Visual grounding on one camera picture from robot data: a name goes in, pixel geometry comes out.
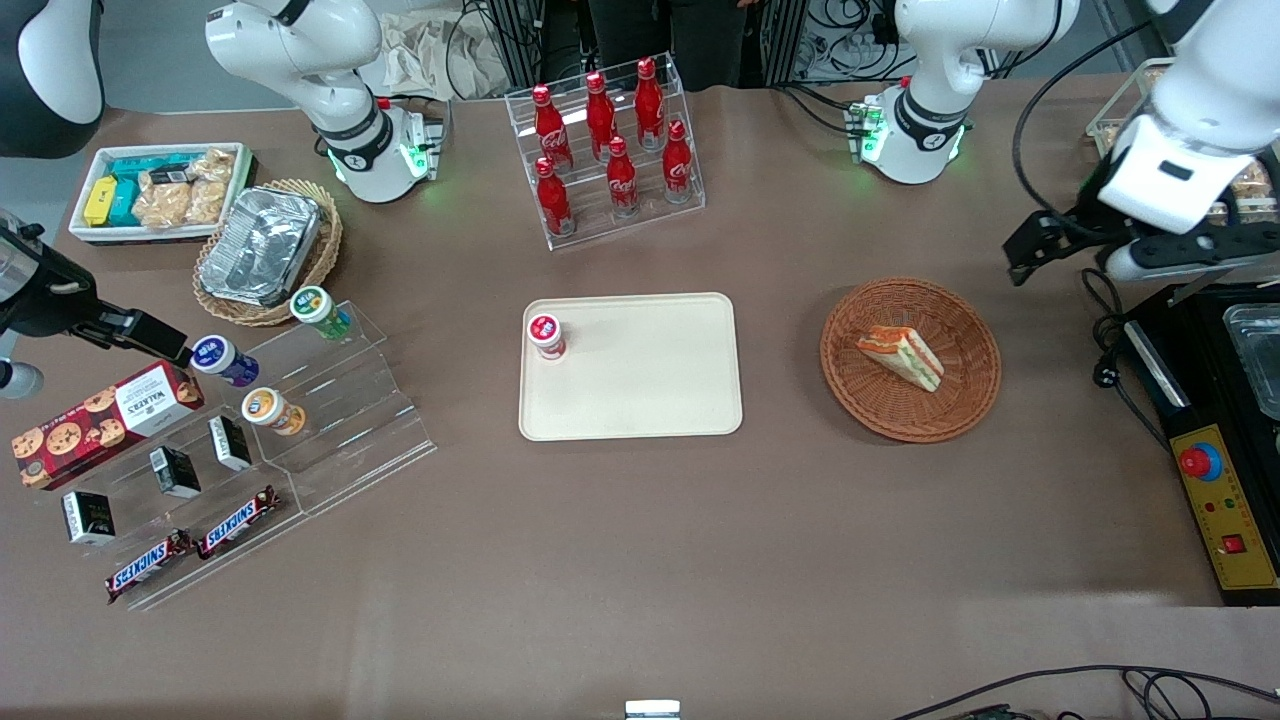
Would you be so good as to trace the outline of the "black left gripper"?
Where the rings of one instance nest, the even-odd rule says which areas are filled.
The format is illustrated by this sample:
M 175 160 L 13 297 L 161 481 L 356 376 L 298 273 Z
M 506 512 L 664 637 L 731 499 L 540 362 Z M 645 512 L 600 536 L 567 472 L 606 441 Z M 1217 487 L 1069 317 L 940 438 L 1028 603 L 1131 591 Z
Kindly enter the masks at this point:
M 1059 214 L 1033 211 L 1005 240 L 1007 277 L 1021 287 L 1057 258 L 1060 241 L 1100 243 L 1102 263 L 1261 263 L 1277 254 L 1277 222 L 1228 222 L 1206 218 L 1188 231 L 1167 231 L 1120 211 L 1101 199 L 1102 183 L 1085 183 L 1085 202 Z

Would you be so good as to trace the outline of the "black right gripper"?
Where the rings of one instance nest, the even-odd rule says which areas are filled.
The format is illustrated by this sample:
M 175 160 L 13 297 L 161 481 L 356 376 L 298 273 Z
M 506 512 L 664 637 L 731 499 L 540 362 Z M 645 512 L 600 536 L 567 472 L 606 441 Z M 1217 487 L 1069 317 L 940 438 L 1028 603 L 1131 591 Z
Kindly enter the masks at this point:
M 99 306 L 93 277 L 47 246 L 38 224 L 5 211 L 1 223 L 1 329 L 26 337 L 74 336 L 101 346 L 131 346 L 188 368 L 188 336 L 156 318 Z

